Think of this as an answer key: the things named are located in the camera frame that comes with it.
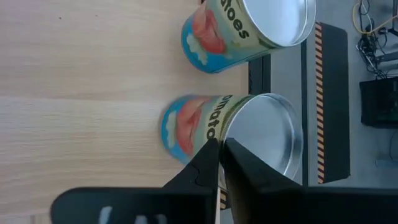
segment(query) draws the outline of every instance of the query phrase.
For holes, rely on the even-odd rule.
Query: wood grain surface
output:
[[[247,94],[247,65],[193,68],[180,29],[196,0],[0,0],[0,223],[47,224],[79,186],[162,186],[176,97]]]

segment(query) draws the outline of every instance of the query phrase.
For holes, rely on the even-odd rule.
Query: black mat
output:
[[[324,184],[350,175],[346,31],[317,22],[315,52],[318,183]]]

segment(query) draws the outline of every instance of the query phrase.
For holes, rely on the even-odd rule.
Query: tin can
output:
[[[315,23],[315,0],[206,0],[182,27],[182,48],[206,73],[303,42]]]
[[[291,179],[303,147],[297,115],[287,100],[275,94],[183,96],[166,110],[161,136],[164,147],[182,164],[188,164],[209,139],[235,138]],[[219,186],[226,190],[222,168]]]

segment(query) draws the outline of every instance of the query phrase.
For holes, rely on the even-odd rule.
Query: silver lid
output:
[[[303,42],[315,23],[315,0],[241,0],[257,30],[290,47]]]
[[[226,135],[290,179],[300,166],[302,126],[290,103],[279,95],[249,100],[236,113]]]

